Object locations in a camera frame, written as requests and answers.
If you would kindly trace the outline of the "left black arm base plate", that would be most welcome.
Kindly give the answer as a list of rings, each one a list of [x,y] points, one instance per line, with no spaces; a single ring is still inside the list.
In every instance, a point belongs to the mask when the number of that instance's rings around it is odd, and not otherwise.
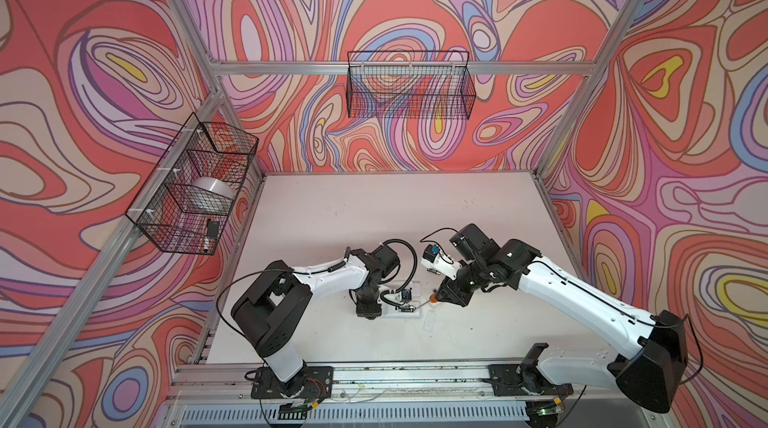
[[[271,367],[264,366],[246,373],[252,383],[255,400],[304,399],[324,400],[332,395],[334,368],[330,365],[305,366],[289,381],[280,381]]]

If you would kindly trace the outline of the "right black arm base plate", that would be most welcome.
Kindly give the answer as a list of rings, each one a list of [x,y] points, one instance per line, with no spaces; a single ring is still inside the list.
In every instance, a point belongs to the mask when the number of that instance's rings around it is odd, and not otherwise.
[[[495,396],[568,397],[574,393],[571,384],[553,384],[535,366],[491,364],[488,376],[481,378]]]

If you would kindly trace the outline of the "slim remote battery cover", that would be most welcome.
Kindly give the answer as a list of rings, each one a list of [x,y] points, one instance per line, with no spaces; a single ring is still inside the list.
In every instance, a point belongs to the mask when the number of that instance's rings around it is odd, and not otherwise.
[[[432,311],[428,312],[424,318],[423,329],[426,332],[431,333],[434,330],[435,322],[436,322],[436,313]]]

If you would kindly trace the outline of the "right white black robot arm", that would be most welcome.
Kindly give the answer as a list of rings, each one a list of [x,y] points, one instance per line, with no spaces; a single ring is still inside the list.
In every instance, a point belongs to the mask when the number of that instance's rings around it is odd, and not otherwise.
[[[668,413],[678,388],[688,383],[689,316],[668,310],[653,314],[626,304],[558,266],[539,249],[512,238],[498,244],[476,224],[454,232],[449,257],[428,242],[422,264],[442,275],[438,302],[465,307],[478,292],[508,287],[536,297],[596,334],[603,346],[558,349],[548,342],[532,346],[519,366],[527,390],[539,381],[581,384],[620,391],[654,413]]]

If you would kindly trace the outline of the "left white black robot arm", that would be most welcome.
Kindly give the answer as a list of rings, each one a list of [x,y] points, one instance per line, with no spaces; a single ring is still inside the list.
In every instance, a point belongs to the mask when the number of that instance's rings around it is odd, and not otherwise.
[[[376,320],[384,308],[412,307],[406,292],[418,268],[413,245],[389,238],[376,248],[345,249],[341,258],[306,267],[292,267],[282,259],[231,282],[251,284],[223,313],[215,301],[220,321],[243,338],[281,384],[305,379],[307,363],[294,344],[303,319],[328,298],[351,296],[355,315]]]

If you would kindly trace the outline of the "orange black flathead screwdriver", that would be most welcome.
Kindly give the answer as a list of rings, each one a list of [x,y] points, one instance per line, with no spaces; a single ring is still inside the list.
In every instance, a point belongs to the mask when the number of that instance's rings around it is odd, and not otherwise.
[[[437,294],[433,292],[427,297],[427,299],[424,302],[416,306],[415,310],[418,311],[422,308],[426,308],[426,309],[434,308],[435,306],[438,305],[438,303],[439,303],[439,300],[437,299]]]

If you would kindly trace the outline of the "long white slim remote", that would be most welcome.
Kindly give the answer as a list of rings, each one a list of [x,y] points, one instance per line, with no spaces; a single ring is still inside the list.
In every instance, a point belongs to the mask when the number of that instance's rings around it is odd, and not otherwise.
[[[421,309],[415,305],[404,306],[382,305],[382,318],[386,319],[419,319],[422,316]]]

